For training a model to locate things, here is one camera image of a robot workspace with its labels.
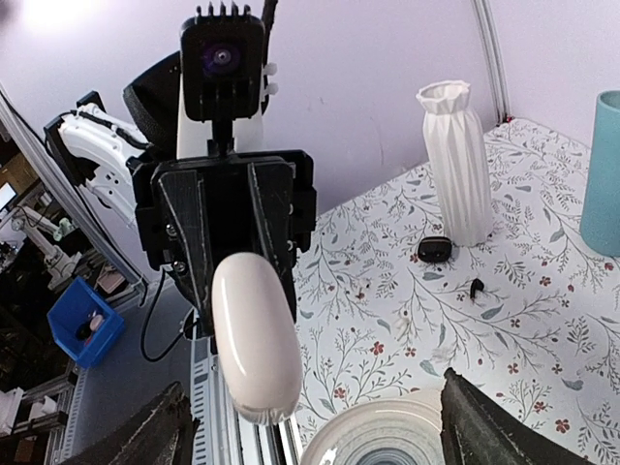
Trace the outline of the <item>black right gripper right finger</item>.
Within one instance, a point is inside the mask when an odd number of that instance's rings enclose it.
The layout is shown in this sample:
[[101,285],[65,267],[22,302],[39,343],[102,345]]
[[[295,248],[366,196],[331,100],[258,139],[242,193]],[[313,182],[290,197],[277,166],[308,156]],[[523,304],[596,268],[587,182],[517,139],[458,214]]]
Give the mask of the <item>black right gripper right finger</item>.
[[587,464],[535,432],[449,368],[440,394],[440,432],[447,464]]

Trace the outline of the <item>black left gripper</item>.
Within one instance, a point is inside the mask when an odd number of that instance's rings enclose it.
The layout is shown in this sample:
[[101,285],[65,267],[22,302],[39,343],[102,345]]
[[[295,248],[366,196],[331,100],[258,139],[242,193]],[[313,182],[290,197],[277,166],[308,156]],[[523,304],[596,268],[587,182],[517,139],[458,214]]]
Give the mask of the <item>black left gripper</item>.
[[180,54],[172,53],[128,84],[123,99],[146,143],[129,157],[139,240],[149,265],[171,265],[180,293],[214,332],[214,268],[226,256],[254,252],[278,276],[296,323],[295,254],[316,226],[314,160],[303,150],[251,151],[188,158],[177,148]]

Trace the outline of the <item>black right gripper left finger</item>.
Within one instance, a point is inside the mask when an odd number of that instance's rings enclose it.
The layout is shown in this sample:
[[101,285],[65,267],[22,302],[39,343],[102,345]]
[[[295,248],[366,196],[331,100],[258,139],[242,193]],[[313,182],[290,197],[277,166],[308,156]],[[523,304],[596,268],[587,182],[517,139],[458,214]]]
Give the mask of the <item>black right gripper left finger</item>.
[[67,464],[190,464],[199,421],[179,382],[169,384],[137,413]]

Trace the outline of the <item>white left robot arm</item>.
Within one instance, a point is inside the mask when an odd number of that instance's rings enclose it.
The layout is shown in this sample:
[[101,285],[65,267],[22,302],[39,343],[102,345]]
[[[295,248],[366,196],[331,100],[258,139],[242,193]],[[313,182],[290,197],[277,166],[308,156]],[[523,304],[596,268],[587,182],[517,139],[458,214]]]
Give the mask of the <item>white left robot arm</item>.
[[313,160],[251,150],[241,119],[191,120],[191,88],[173,53],[125,88],[131,121],[88,93],[46,126],[52,159],[134,231],[206,335],[294,338],[296,254],[316,225]]

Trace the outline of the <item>white earbud charging case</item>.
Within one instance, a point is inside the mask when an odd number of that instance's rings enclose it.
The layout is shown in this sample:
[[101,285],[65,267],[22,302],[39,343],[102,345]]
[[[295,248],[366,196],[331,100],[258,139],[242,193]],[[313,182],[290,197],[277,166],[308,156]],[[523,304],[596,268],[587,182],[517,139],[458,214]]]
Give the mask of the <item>white earbud charging case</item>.
[[219,363],[233,406],[255,424],[288,419],[301,392],[302,362],[275,269],[255,253],[226,257],[213,276],[211,303]]

